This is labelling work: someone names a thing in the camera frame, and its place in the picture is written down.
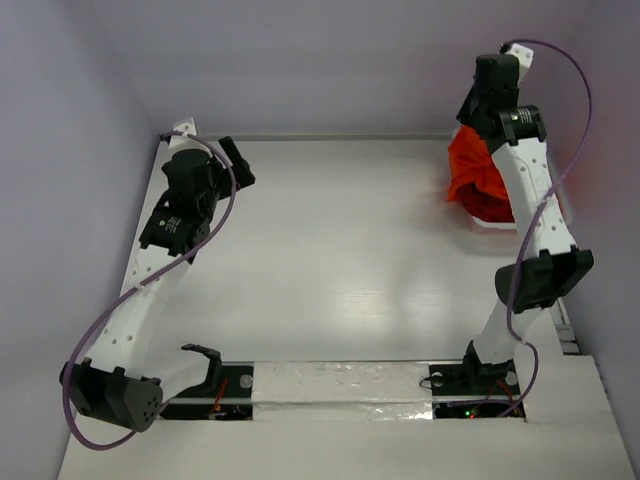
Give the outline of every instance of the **wall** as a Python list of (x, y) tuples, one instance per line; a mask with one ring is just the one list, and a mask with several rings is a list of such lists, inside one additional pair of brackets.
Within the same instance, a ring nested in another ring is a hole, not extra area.
[(155, 140), (90, 4), (0, 0), (0, 465), (56, 478), (57, 376), (119, 290)]
[(93, 3), (157, 129), (349, 134), (449, 132), (479, 53), (561, 40), (592, 0)]
[[(640, 472), (640, 3), (596, 2), (567, 45), (593, 87), (593, 131), (568, 180), (572, 232), (596, 264), (567, 299), (583, 350), (595, 356), (627, 449)], [(544, 115), (558, 159), (572, 153), (586, 114), (584, 90), (562, 63)]]

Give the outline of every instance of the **white arm segment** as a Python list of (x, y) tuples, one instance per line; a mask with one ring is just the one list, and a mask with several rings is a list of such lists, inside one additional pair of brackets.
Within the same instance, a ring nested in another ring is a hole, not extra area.
[[(196, 134), (193, 119), (176, 124), (174, 130)], [(169, 143), (169, 158), (181, 150), (193, 148), (204, 149), (193, 140), (174, 136)], [(131, 275), (124, 282), (123, 292), (138, 286), (141, 280), (172, 260), (174, 257), (169, 256), (164, 248), (149, 245), (146, 249), (140, 249)], [(162, 311), (188, 268), (188, 262), (181, 263), (113, 312), (85, 355), (85, 358), (91, 359), (92, 367), (105, 372), (122, 367), (125, 375), (134, 379), (157, 377), (162, 381), (160, 386), (164, 401), (205, 380), (208, 359), (193, 352), (181, 351), (180, 339), (164, 345), (151, 343)]]
[[(522, 81), (522, 77), (531, 66), (533, 52), (521, 45), (513, 44), (506, 53), (515, 55), (520, 60)], [(551, 187), (547, 144), (537, 138), (520, 140), (517, 146), (505, 143), (491, 158), (507, 188), (518, 236), (522, 242), (538, 205)], [(547, 200), (524, 259), (538, 257), (541, 250), (548, 250), (552, 255), (570, 252), (573, 245), (575, 240), (567, 230), (558, 198), (553, 195)], [(534, 308), (514, 314), (513, 329), (524, 338), (533, 321), (541, 313), (540, 308)], [(476, 354), (483, 364), (497, 365), (513, 359), (518, 341), (507, 329), (506, 316), (506, 305), (497, 299), (489, 321), (473, 341)]]

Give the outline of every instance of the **red fabric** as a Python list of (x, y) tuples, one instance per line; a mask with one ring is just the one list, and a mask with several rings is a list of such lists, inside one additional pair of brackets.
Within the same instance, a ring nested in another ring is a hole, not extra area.
[(486, 144), (472, 128), (463, 126), (451, 142), (449, 166), (448, 201), (460, 201), (471, 215), (485, 222), (514, 222), (500, 172)]

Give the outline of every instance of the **white table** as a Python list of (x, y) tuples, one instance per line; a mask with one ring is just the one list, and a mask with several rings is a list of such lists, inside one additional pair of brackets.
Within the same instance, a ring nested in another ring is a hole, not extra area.
[[(154, 342), (198, 342), (227, 361), (462, 356), (493, 307), (493, 274), (513, 261), (517, 239), (472, 233), (463, 212), (446, 204), (445, 142), (239, 148), (257, 183), (240, 192), (227, 226), (198, 254)], [(138, 235), (165, 189), (165, 161), (161, 146)], [(60, 478), (633, 478), (592, 360), (562, 355), (549, 315), (529, 338), (542, 364), (528, 423), (323, 421), (294, 410), (253, 422), (159, 421), (107, 453), (72, 439)], [(516, 363), (528, 379), (526, 349)], [(122, 435), (84, 417), (79, 425), (96, 441)]]

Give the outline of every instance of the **purple cable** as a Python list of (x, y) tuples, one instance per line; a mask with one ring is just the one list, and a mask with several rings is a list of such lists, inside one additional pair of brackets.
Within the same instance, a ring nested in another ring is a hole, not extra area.
[[(582, 138), (580, 139), (578, 148), (576, 148), (576, 151), (571, 157), (571, 160), (569, 161), (569, 164), (567, 165), (567, 168), (565, 169), (563, 174), (560, 176), (560, 178), (558, 178), (558, 180), (556, 180), (551, 184), (551, 187), (542, 198), (540, 205), (538, 205), (538, 208), (536, 209), (533, 215), (533, 218), (531, 219), (531, 223), (529, 224), (529, 228), (527, 228), (527, 232), (525, 233), (524, 238), (522, 239), (522, 245), (520, 246), (520, 250), (518, 251), (518, 257), (516, 258), (516, 262), (514, 264), (513, 276), (511, 277), (511, 283), (509, 284), (509, 296), (507, 298), (507, 328), (509, 329), (509, 333), (513, 338), (515, 338), (522, 345), (525, 345), (526, 347), (529, 347), (531, 349), (531, 352), (533, 353), (533, 373), (531, 374), (531, 380), (529, 380), (529, 385), (527, 385), (527, 388), (524, 390), (524, 392), (522, 392), (518, 400), (515, 401), (513, 404), (511, 402), (507, 402), (511, 406), (508, 409), (506, 409), (504, 412), (502, 412), (500, 415), (498, 415), (498, 417), (505, 417), (509, 415), (509, 413), (511, 413), (513, 410), (515, 410), (524, 401), (527, 395), (529, 395), (538, 377), (538, 370), (540, 367), (540, 355), (538, 354), (538, 349), (531, 342), (524, 340), (513, 329), (513, 304), (515, 303), (516, 292), (520, 287), (520, 273), (521, 273), (522, 262), (524, 260), (524, 255), (527, 251), (527, 247), (531, 242), (531, 238), (533, 238), (535, 227), (538, 223), (538, 220), (540, 220), (540, 217), (542, 216), (542, 212), (544, 212), (544, 209), (547, 204), (547, 200), (556, 194), (558, 188), (565, 181), (569, 172), (573, 170), (573, 167), (575, 167), (577, 163), (577, 159), (582, 153), (584, 145), (587, 142), (587, 138), (589, 137), (589, 133), (591, 132), (591, 119), (593, 116), (593, 96), (591, 93), (591, 86), (589, 85), (589, 81), (587, 80), (587, 76), (582, 70), (582, 67), (580, 67), (578, 62), (569, 53), (567, 53), (560, 47), (556, 47), (551, 43), (548, 43), (542, 40), (533, 40), (528, 38), (511, 40), (509, 42), (506, 42), (505, 45), (510, 45), (513, 43), (530, 43), (534, 45), (541, 45), (543, 47), (550, 48), (551, 50), (555, 50), (556, 52), (563, 55), (567, 60), (569, 60), (573, 64), (573, 66), (576, 67), (576, 70), (580, 74), (580, 77), (582, 78), (582, 82), (584, 83), (584, 87), (587, 93), (588, 113), (587, 113), (587, 124), (585, 125), (584, 133), (582, 134)], [(490, 400), (487, 398), (484, 401), (480, 401), (480, 402), (473, 402), (473, 401), (451, 402), (449, 405), (463, 406), (463, 405), (476, 405), (476, 404), (483, 404), (483, 403), (504, 403), (504, 401)]]
[[(178, 131), (171, 131), (171, 132), (167, 132), (167, 133), (165, 133), (165, 134), (163, 134), (161, 136), (163, 138), (170, 138), (170, 137), (172, 137), (174, 135), (182, 136), (183, 133), (182, 132), (178, 132)], [(236, 184), (236, 177), (235, 177), (235, 175), (233, 173), (233, 168), (232, 168), (231, 162), (229, 162), (229, 160), (227, 160), (227, 158), (224, 155), (222, 155), (218, 150), (216, 150), (209, 142), (204, 140), (202, 137), (198, 137), (197, 135), (191, 135), (191, 134), (187, 134), (186, 136), (188, 138), (190, 138), (191, 140), (194, 140), (194, 141), (200, 143), (201, 145), (205, 146), (206, 148), (208, 148), (211, 151), (211, 154), (214, 157), (216, 157), (218, 159), (218, 161), (220, 163), (222, 163), (222, 165), (227, 169), (227, 171), (229, 172), (230, 180), (231, 180), (231, 195), (229, 196), (229, 202), (227, 204), (226, 210), (222, 214), (222, 217), (220, 218), (220, 221), (217, 223), (217, 225), (214, 227), (214, 229), (211, 231), (211, 233), (209, 233), (209, 235), (207, 235), (205, 237), (205, 239), (202, 240), (202, 242), (200, 242), (198, 245), (193, 247), (187, 253), (185, 253), (181, 257), (176, 258), (175, 260), (173, 260), (172, 262), (170, 262), (166, 266), (162, 267), (158, 271), (152, 273), (147, 278), (142, 280), (140, 282), (140, 285), (142, 285), (143, 287), (148, 285), (148, 284), (150, 284), (154, 280), (160, 278), (162, 275), (164, 275), (168, 271), (172, 270), (173, 268), (177, 267), (182, 262), (186, 262), (187, 260), (192, 258), (196, 253), (198, 253), (198, 251), (200, 251), (200, 249), (203, 248), (207, 243), (209, 243), (213, 239), (213, 237), (215, 237), (218, 234), (218, 232), (222, 229), (222, 227), (226, 223), (227, 219), (229, 218), (229, 215), (231, 214), (231, 209), (233, 208), (233, 204), (234, 204), (235, 199), (236, 199), (237, 184)], [(110, 450), (112, 448), (115, 448), (115, 447), (120, 446), (123, 443), (125, 443), (127, 440), (129, 440), (131, 437), (133, 437), (136, 434), (136, 432), (135, 431), (131, 431), (127, 435), (122, 437), (120, 440), (117, 440), (117, 441), (115, 441), (113, 443), (109, 443), (109, 444), (106, 444), (106, 445), (101, 445), (101, 444), (98, 444), (98, 443), (94, 443), (91, 440), (89, 440), (87, 437), (85, 437), (82, 434), (82, 432), (80, 432), (80, 430), (78, 429), (78, 426), (76, 425), (75, 418), (73, 417), (73, 412), (71, 411), (70, 388), (71, 388), (72, 366), (76, 363), (76, 361), (78, 360), (78, 357), (80, 356), (80, 353), (82, 352), (83, 348), (85, 347), (87, 342), (91, 339), (91, 337), (95, 334), (95, 332), (97, 332), (98, 330), (101, 330), (102, 327), (104, 326), (104, 324), (107, 323), (107, 321), (109, 320), (109, 317), (111, 316), (113, 311), (116, 308), (118, 308), (120, 305), (122, 305), (124, 302), (126, 302), (133, 295), (135, 295), (137, 291), (138, 291), (138, 289), (136, 287), (133, 287), (133, 288), (127, 290), (116, 301), (114, 301), (109, 306), (109, 308), (107, 308), (102, 313), (102, 315), (100, 315), (96, 319), (96, 321), (93, 322), (93, 324), (91, 324), (89, 329), (86, 331), (86, 333), (82, 336), (82, 338), (80, 339), (78, 344), (73, 349), (73, 352), (71, 353), (71, 356), (69, 357), (69, 361), (67, 362), (67, 366), (64, 369), (64, 374), (62, 375), (62, 409), (64, 411), (64, 417), (65, 417), (65, 419), (67, 421), (67, 425), (69, 425), (69, 430), (71, 430), (71, 434), (74, 437), (76, 437), (78, 442), (80, 442), (81, 445), (83, 445), (83, 446), (85, 446), (85, 447), (87, 447), (87, 448), (89, 448), (91, 450), (100, 450), (100, 451)]]

